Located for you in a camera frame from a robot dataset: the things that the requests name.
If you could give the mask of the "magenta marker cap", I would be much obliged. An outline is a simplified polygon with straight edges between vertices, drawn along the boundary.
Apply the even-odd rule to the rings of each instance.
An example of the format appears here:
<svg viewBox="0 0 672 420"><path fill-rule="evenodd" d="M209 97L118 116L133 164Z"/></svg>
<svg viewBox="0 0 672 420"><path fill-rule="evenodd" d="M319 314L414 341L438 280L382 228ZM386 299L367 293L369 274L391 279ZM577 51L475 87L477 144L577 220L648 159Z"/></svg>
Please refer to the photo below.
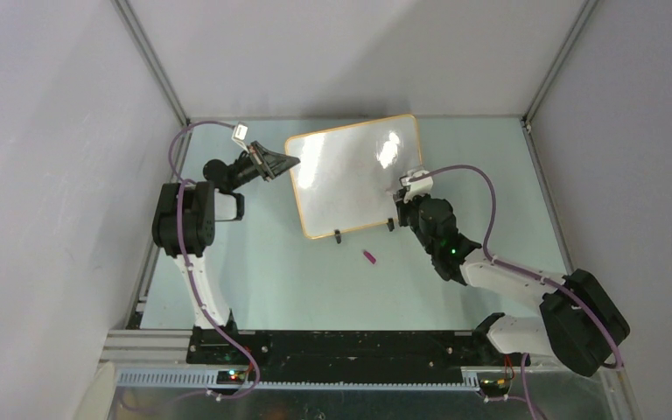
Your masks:
<svg viewBox="0 0 672 420"><path fill-rule="evenodd" d="M362 254L365 256L365 258L371 263L371 264L376 264L376 259L375 257L367 250L363 250Z"/></svg>

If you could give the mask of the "yellow framed whiteboard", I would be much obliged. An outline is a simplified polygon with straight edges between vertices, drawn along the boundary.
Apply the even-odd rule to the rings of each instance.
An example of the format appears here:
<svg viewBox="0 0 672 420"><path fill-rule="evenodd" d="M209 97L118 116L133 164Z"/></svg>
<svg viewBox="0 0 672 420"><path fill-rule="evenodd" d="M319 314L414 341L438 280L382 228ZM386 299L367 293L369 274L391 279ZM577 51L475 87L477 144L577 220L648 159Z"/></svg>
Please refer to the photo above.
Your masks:
<svg viewBox="0 0 672 420"><path fill-rule="evenodd" d="M299 160L290 177L300 225L311 240L395 225L400 179L423 163L411 114L292 136L284 150Z"/></svg>

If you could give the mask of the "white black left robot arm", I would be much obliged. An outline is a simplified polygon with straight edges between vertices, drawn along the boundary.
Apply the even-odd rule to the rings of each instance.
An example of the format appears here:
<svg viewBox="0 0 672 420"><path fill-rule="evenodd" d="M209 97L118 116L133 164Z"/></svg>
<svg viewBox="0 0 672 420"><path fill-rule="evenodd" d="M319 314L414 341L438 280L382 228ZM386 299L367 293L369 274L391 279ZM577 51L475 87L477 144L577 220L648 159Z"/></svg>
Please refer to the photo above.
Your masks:
<svg viewBox="0 0 672 420"><path fill-rule="evenodd" d="M233 320L220 281L207 272L206 251L214 244L219 224L243 219L246 201L237 190L255 179L272 181L300 163L298 157L253 142L230 164L208 161L202 181L183 179L161 186L151 235L185 279L196 327L213 330Z"/></svg>

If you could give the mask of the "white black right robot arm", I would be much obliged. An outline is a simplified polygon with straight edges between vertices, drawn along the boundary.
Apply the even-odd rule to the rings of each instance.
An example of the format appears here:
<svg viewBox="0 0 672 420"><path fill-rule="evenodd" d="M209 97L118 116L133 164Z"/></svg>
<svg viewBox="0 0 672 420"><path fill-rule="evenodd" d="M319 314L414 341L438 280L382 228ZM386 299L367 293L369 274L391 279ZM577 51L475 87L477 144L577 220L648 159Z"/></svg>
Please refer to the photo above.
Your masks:
<svg viewBox="0 0 672 420"><path fill-rule="evenodd" d="M397 196L395 206L399 226L411 230L443 280L492 291L534 313L488 316L475 330L479 362L495 366L508 354L540 355L582 376L620 362L615 353L631 327L592 273L534 271L502 261L459 232L445 199Z"/></svg>

